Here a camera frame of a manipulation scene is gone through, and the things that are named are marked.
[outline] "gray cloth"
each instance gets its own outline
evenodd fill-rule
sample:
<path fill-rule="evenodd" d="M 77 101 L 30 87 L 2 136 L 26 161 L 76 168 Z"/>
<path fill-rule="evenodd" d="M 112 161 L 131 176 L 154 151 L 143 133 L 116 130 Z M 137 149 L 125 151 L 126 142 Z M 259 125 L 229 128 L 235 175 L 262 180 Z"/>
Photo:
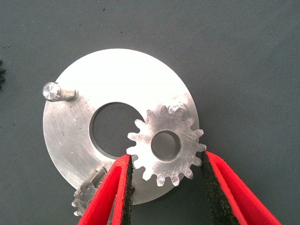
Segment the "gray cloth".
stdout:
<path fill-rule="evenodd" d="M 201 142 L 282 223 L 299 222 L 298 0 L 10 0 L 0 10 L 7 69 L 0 90 L 0 224 L 78 222 L 74 189 L 45 146 L 41 87 L 78 58 L 109 48 L 138 50 L 172 68 L 194 98 Z M 103 145 L 114 140 L 122 148 L 131 120 L 126 124 L 111 120 L 123 135 L 108 131 Z M 200 169 L 193 171 L 193 180 L 134 206 L 132 224 L 212 224 Z"/>

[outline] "small gear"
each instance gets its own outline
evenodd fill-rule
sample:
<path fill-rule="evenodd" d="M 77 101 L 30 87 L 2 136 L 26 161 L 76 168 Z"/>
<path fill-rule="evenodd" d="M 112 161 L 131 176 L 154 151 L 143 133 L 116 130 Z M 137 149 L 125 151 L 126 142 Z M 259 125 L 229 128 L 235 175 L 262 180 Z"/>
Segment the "small gear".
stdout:
<path fill-rule="evenodd" d="M 196 152 L 206 150 L 204 144 L 199 144 L 196 141 L 198 137 L 203 135 L 203 131 L 191 129 L 195 122 L 194 117 L 182 120 L 182 114 L 179 110 L 170 115 L 167 107 L 162 106 L 158 115 L 148 110 L 147 119 L 146 122 L 135 120 L 135 125 L 140 129 L 140 132 L 128 134 L 128 138 L 136 142 L 136 146 L 127 149 L 127 154 L 138 157 L 133 163 L 134 168 L 145 167 L 143 180 L 149 180 L 153 174 L 156 175 L 159 187 L 164 185 L 166 177 L 170 177 L 173 185 L 178 186 L 180 173 L 192 179 L 191 165 L 200 166 L 202 164 L 201 159 L 196 157 Z M 175 134 L 180 141 L 178 154 L 169 160 L 159 159 L 151 148 L 154 136 L 160 132 Z"/>
<path fill-rule="evenodd" d="M 84 214 L 105 175 L 106 171 L 104 168 L 93 171 L 75 191 L 75 199 L 72 201 L 72 206 L 77 208 L 74 212 L 75 216 L 82 216 Z"/>
<path fill-rule="evenodd" d="M 96 191 L 97 189 L 94 184 L 90 182 L 84 187 L 80 186 L 74 193 L 75 199 L 72 202 L 72 206 L 77 208 L 74 212 L 75 216 L 82 216 L 84 214 Z"/>

